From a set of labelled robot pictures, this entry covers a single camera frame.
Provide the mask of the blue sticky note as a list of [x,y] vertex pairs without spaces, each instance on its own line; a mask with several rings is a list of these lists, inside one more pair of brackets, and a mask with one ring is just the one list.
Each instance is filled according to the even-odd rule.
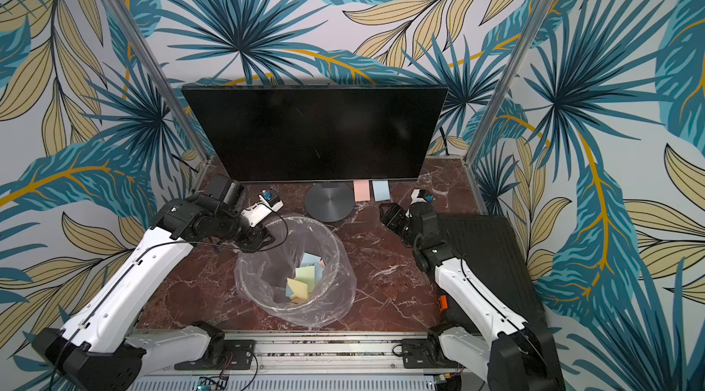
[[391,200],[389,181],[373,180],[372,181],[374,198],[377,202]]

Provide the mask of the clear plastic trash bin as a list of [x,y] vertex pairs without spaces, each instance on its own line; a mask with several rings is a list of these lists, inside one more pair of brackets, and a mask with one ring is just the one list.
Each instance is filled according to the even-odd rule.
[[346,316],[357,279],[338,236],[323,223],[296,215],[267,228],[278,246],[239,256],[235,277],[240,295],[299,327],[322,328]]

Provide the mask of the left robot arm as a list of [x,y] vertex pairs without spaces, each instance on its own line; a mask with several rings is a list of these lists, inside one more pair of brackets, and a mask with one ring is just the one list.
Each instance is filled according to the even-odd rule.
[[283,207],[264,190],[246,209],[236,206],[242,186],[224,175],[188,198],[168,201],[117,273],[62,328],[37,334],[32,348],[51,369],[82,390],[126,390],[137,379],[182,366],[219,369],[232,359],[222,330],[198,321],[161,336],[130,329],[157,287],[199,244],[231,242],[244,253],[272,244],[264,220]]

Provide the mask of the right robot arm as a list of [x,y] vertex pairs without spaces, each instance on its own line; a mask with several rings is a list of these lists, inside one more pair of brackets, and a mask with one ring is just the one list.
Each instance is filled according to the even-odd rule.
[[437,213],[426,199],[380,206],[380,221],[411,249],[422,273],[460,309],[417,341],[409,368],[463,367],[491,390],[563,390],[545,312],[503,217]]

